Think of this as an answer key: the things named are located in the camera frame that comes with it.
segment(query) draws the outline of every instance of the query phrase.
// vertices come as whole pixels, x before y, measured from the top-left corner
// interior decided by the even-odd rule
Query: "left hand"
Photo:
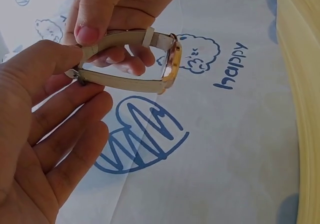
[[[54,224],[107,142],[104,86],[76,81],[58,92],[82,56],[42,40],[0,65],[0,223]]]

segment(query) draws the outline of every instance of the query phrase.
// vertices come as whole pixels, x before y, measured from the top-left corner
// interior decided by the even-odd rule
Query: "background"
[[[0,58],[59,43],[71,1],[0,0]],[[298,137],[276,17],[277,0],[174,0],[153,25],[182,44],[174,86],[106,88],[109,141],[57,223],[295,224]],[[160,77],[154,53],[141,78]]]

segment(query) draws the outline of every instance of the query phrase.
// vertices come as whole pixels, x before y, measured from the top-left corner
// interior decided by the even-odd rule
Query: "hand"
[[[74,0],[67,19],[64,43],[92,46],[113,30],[146,29],[172,0]],[[149,48],[112,47],[89,59],[97,67],[114,65],[123,72],[142,75],[155,63]]]
[[[58,92],[82,55],[78,47],[43,40],[0,65],[0,223],[55,223],[107,142],[100,120],[112,98],[104,87],[74,82]]]

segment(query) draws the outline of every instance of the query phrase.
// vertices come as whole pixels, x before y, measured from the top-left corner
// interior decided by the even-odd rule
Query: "wristwatch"
[[[84,63],[95,54],[115,46],[142,45],[155,47],[166,52],[165,68],[161,79],[142,80],[103,74],[92,70],[83,69]],[[178,75],[182,47],[177,36],[173,33],[163,34],[155,32],[149,27],[147,30],[127,30],[107,34],[94,46],[80,46],[83,50],[81,62],[68,70],[65,74],[80,81],[82,84],[92,82],[99,85],[142,93],[157,93],[161,95],[166,89],[172,87]]]

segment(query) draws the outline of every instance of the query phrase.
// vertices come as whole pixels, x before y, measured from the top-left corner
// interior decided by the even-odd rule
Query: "watch strap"
[[[83,58],[77,70],[71,69],[66,75],[81,81],[89,81],[99,85],[117,88],[122,90],[143,92],[143,93],[162,93],[165,88],[165,82],[162,80],[142,80],[113,76],[99,73],[91,70],[82,69],[83,64],[92,56],[105,49],[125,46],[125,45],[142,45],[144,47],[155,47],[167,52],[175,41],[169,35],[154,32],[152,27],[147,30],[130,30],[114,32],[106,35],[97,45],[82,47]]]

